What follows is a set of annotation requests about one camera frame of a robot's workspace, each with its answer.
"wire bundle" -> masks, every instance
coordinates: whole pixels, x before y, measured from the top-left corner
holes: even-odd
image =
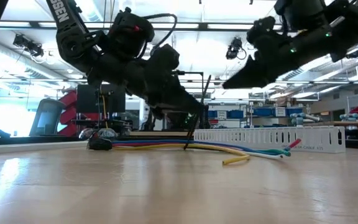
[[[160,148],[183,148],[187,143],[187,140],[169,139],[169,140],[146,140],[146,141],[114,141],[112,146],[115,150],[151,150]],[[284,149],[268,149],[268,150],[254,150],[248,147],[235,146],[231,144],[222,143],[209,143],[190,141],[189,147],[193,149],[205,149],[212,151],[228,152],[239,157],[232,159],[226,159],[223,161],[223,165],[227,165],[233,162],[245,161],[250,159],[250,156],[263,157],[267,159],[282,159],[284,156],[291,156],[291,148],[295,147],[301,142],[297,139]]]

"ceiling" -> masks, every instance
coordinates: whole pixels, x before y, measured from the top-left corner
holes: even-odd
[[[238,23],[253,23],[254,20],[261,17],[275,16],[273,10],[275,1],[269,0],[255,0],[253,5],[250,5],[248,0],[202,0],[202,4],[199,4],[197,0],[76,0],[76,2],[83,11],[83,20],[91,22],[89,25],[95,25],[97,22],[106,22],[109,25],[111,18],[114,20],[119,10],[123,10],[125,7],[130,7],[132,13],[139,16],[165,12],[173,13],[182,23],[236,23],[236,26],[238,26]],[[9,92],[20,89],[16,92],[25,94],[25,91],[30,91],[30,84],[19,78],[29,77],[33,78],[31,85],[35,85],[34,88],[40,91],[39,95],[44,93],[44,96],[48,96],[55,92],[61,94],[62,88],[75,87],[77,83],[80,83],[80,80],[77,82],[75,80],[82,79],[83,74],[60,58],[55,40],[56,30],[29,29],[26,27],[29,21],[53,21],[46,1],[9,0],[0,22],[0,54],[2,54],[0,55],[0,68],[6,71],[4,73],[0,71],[0,88],[5,88]],[[172,19],[165,17],[152,22],[171,23]],[[245,65],[245,60],[227,60],[225,55],[227,47],[234,37],[241,37],[244,43],[243,48],[246,49],[248,55],[252,55],[253,48],[246,44],[246,30],[228,31],[230,24],[224,24],[224,27],[222,30],[215,31],[175,31],[166,43],[174,46],[180,53],[180,65],[177,69],[187,72],[204,72],[206,75],[212,75],[213,78],[223,80],[242,68]],[[156,44],[166,33],[167,31],[164,30],[156,30],[155,38],[151,44]],[[16,34],[22,34],[27,39],[42,44],[46,56],[40,59],[31,58],[23,49],[14,46],[12,43]],[[278,81],[314,80],[327,73],[343,69],[346,65],[349,67],[348,69],[328,78],[330,80],[341,78],[340,81],[343,81],[344,73],[349,75],[355,72],[352,65],[357,62],[358,59],[346,59],[338,63],[331,63],[329,58],[321,58],[314,64],[310,63],[307,68],[303,67],[303,70],[284,74]],[[34,82],[37,78],[42,79],[42,81]],[[61,79],[72,79],[74,81],[63,82]],[[180,79],[183,80],[182,85],[189,92],[201,92],[201,83],[186,82],[186,80],[200,80],[200,75],[184,75],[180,76]],[[213,93],[213,97],[216,98],[248,98],[249,93],[252,93],[254,98],[260,98],[264,95],[265,97],[278,97],[282,95],[294,96],[309,89],[311,89],[310,92],[317,93],[318,90],[313,89],[315,86],[302,83],[279,83],[268,85],[263,89],[224,91],[220,89],[219,85],[212,85],[209,92]],[[329,87],[331,88],[333,85],[324,84],[322,87],[320,85],[319,89]]]

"computer monitor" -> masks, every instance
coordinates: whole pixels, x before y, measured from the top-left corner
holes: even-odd
[[[77,113],[99,113],[103,112],[103,100],[98,101],[97,88],[91,85],[77,86]],[[125,112],[125,88],[113,84],[101,86],[101,92],[107,93],[111,91],[109,96],[105,96],[106,111],[109,114]]]

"yellow cable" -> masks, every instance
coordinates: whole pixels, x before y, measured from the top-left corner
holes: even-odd
[[[106,119],[106,117],[107,117],[107,113],[106,113],[106,102],[105,102],[105,100],[104,100],[104,96],[103,96],[103,95],[102,95],[102,99],[103,99],[104,118]]]
[[[115,150],[150,150],[150,149],[160,149],[160,148],[167,148],[167,147],[183,147],[185,144],[158,144],[158,145],[152,145],[152,146],[136,146],[136,147],[114,147]],[[228,152],[234,155],[237,155],[239,157],[235,157],[232,159],[226,159],[222,162],[223,165],[228,165],[233,162],[239,162],[239,161],[245,161],[250,159],[250,155],[246,154],[245,152],[238,151],[235,149],[231,149],[228,147],[222,147],[222,146],[211,146],[206,144],[189,144],[188,147],[192,148],[201,148],[201,149],[209,149],[209,150],[215,150],[215,151],[222,151],[222,152]]]

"blue storage bin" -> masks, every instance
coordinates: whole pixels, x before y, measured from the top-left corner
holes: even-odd
[[[287,116],[290,116],[293,113],[303,113],[302,108],[287,108]]]
[[[243,118],[244,112],[240,110],[231,110],[227,112],[227,118]]]
[[[271,116],[271,115],[273,115],[273,109],[271,109],[271,108],[256,108],[256,109],[254,109],[254,115],[256,115],[256,116]]]
[[[208,111],[208,118],[217,118],[218,112],[217,111]]]

